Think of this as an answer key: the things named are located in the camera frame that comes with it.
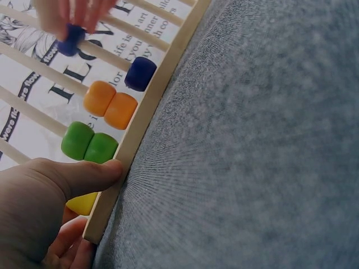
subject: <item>orange bead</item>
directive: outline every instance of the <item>orange bead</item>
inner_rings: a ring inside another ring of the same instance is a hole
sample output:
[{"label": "orange bead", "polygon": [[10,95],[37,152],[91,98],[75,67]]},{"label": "orange bead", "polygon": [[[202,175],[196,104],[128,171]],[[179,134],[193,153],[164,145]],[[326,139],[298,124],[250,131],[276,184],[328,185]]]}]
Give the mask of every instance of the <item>orange bead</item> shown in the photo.
[{"label": "orange bead", "polygon": [[84,108],[94,116],[103,117],[116,89],[104,81],[95,81],[88,89],[84,98]]},{"label": "orange bead", "polygon": [[113,128],[125,130],[137,105],[136,99],[131,95],[118,92],[108,106],[104,119]]}]

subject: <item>abacus bead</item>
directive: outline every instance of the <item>abacus bead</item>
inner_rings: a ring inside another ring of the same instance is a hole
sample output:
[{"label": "abacus bead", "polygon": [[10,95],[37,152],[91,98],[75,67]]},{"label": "abacus bead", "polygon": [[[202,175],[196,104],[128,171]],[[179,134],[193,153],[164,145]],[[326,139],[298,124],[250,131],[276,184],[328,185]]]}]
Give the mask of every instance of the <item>abacus bead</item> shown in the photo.
[{"label": "abacus bead", "polygon": [[92,138],[84,160],[103,164],[113,159],[118,142],[105,133],[96,133]]},{"label": "abacus bead", "polygon": [[67,24],[67,38],[65,41],[59,41],[57,48],[65,56],[74,56],[79,51],[79,42],[85,39],[85,30],[76,25]]},{"label": "abacus bead", "polygon": [[79,215],[89,216],[97,198],[97,194],[97,192],[94,192],[84,196],[75,197],[67,201],[66,206]]},{"label": "abacus bead", "polygon": [[151,60],[137,57],[127,72],[126,86],[135,91],[145,91],[156,69],[156,64]]},{"label": "abacus bead", "polygon": [[84,108],[94,116],[103,117],[116,89],[104,81],[92,83],[84,97]]},{"label": "abacus bead", "polygon": [[113,128],[125,130],[135,110],[137,101],[131,95],[118,92],[108,106],[104,120]]},{"label": "abacus bead", "polygon": [[82,122],[73,122],[68,127],[61,143],[62,152],[77,161],[85,157],[94,131]]}]

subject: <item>dark blue bead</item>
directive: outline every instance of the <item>dark blue bead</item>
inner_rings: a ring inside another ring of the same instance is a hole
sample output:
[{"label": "dark blue bead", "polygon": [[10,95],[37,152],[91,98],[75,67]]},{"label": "dark blue bead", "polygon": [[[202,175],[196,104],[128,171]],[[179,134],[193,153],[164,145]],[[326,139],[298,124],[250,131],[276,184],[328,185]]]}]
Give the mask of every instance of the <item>dark blue bead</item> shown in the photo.
[{"label": "dark blue bead", "polygon": [[63,42],[58,42],[58,51],[65,56],[75,56],[78,52],[78,44],[85,39],[85,30],[76,25],[67,25],[68,36]]},{"label": "dark blue bead", "polygon": [[145,91],[156,69],[156,64],[151,60],[137,57],[127,72],[126,86],[135,91]]}]

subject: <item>hand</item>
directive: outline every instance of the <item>hand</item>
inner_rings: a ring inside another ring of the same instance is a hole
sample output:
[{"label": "hand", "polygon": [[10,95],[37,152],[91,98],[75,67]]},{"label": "hand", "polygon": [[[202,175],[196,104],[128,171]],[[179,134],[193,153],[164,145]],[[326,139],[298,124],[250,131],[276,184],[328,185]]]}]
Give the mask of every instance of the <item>hand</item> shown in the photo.
[{"label": "hand", "polygon": [[0,268],[90,269],[95,245],[82,238],[87,219],[65,204],[109,188],[121,173],[116,160],[99,165],[46,159],[0,172]]},{"label": "hand", "polygon": [[66,24],[84,27],[89,33],[95,31],[102,16],[116,4],[117,0],[74,0],[73,18],[70,18],[70,0],[33,0],[41,28],[60,41],[67,37]]}]

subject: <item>abacus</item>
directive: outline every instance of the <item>abacus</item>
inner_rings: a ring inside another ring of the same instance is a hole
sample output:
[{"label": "abacus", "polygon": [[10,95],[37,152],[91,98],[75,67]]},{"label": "abacus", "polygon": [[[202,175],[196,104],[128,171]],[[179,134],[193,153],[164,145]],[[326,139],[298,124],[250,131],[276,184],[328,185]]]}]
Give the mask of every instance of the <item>abacus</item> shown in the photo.
[{"label": "abacus", "polygon": [[[71,57],[78,52],[78,49],[82,49],[125,71],[127,73],[126,86],[133,91],[144,93],[140,102],[137,102],[129,94],[117,92],[113,86],[103,81],[95,81],[90,87],[87,87],[36,59],[0,43],[1,54],[71,90],[83,98],[84,108],[89,113],[103,117],[108,125],[125,131],[122,140],[118,142],[105,133],[94,133],[91,128],[81,122],[73,122],[69,126],[65,126],[0,86],[1,99],[37,124],[62,137],[61,150],[68,157],[77,161],[87,160],[96,163],[104,163],[110,159],[118,159],[122,162],[123,175],[117,184],[104,192],[77,197],[67,203],[71,210],[80,215],[89,216],[83,237],[94,244],[99,244],[103,236],[112,208],[163,92],[210,4],[210,0],[178,1],[191,7],[191,11],[185,19],[181,19],[144,0],[126,0],[127,3],[138,6],[178,26],[178,33],[171,43],[166,43],[156,36],[111,15],[102,19],[103,22],[163,51],[165,55],[158,66],[144,57],[137,57],[132,63],[118,57],[86,41],[85,30],[73,25],[68,26],[67,40],[58,43],[59,51],[66,56]],[[35,17],[22,12],[0,6],[0,13],[22,21],[29,26],[40,28]],[[18,164],[30,160],[29,157],[3,139],[0,139],[0,150]]]}]

